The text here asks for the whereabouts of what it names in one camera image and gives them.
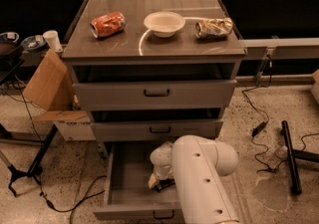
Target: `drawer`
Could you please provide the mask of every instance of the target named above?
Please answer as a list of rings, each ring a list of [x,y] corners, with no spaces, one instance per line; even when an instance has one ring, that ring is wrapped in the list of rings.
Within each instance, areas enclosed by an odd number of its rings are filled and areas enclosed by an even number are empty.
[[[207,138],[219,136],[222,119],[153,120],[94,123],[98,141],[166,140],[193,134]]]
[[[227,107],[236,80],[74,84],[86,111]]]
[[[161,192],[150,190],[148,186],[153,172],[150,154],[159,145],[150,142],[113,143],[104,205],[94,210],[99,220],[153,218],[182,220],[175,186]]]

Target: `cardboard flap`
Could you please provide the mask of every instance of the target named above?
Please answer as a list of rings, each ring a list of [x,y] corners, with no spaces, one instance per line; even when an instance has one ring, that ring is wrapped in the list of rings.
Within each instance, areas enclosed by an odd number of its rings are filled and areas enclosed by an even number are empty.
[[[62,120],[76,120],[84,117],[87,112],[84,111],[48,111],[33,118],[33,121],[62,121]]]
[[[316,83],[319,84],[319,69],[312,74],[312,77],[316,81]]]
[[[67,66],[49,50],[23,92],[25,98],[46,111],[72,109],[74,92]]]

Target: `drawer handle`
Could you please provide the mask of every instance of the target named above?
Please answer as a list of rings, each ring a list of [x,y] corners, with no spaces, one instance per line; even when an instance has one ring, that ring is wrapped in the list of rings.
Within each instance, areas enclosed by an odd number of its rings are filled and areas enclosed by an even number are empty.
[[[144,90],[144,96],[146,97],[168,97],[169,89],[166,90]]]
[[[150,127],[151,133],[167,133],[170,132],[170,126],[168,128],[153,128]]]
[[[155,211],[153,211],[153,217],[156,219],[156,220],[168,220],[168,219],[172,219],[174,216],[174,211],[171,210],[171,215],[170,216],[157,216],[157,213]]]

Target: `drawer cabinet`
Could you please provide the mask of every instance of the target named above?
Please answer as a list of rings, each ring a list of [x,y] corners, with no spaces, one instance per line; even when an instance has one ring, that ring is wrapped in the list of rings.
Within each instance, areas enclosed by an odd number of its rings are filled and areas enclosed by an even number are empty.
[[[162,10],[187,18],[167,39],[150,34],[143,23]],[[97,40],[90,22],[108,11],[121,11],[128,25]],[[225,16],[218,0],[89,0],[63,59],[109,157],[104,204],[95,211],[99,219],[182,222],[175,187],[149,189],[150,154],[183,135],[219,136],[246,52],[235,32],[221,40],[196,39],[189,18]]]

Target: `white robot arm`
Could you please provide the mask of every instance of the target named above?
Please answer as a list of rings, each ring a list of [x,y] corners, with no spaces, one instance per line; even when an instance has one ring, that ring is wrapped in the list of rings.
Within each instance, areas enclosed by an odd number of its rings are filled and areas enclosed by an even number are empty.
[[[186,224],[238,224],[219,179],[231,174],[238,155],[228,144],[195,135],[165,142],[151,154],[152,181],[174,179]]]

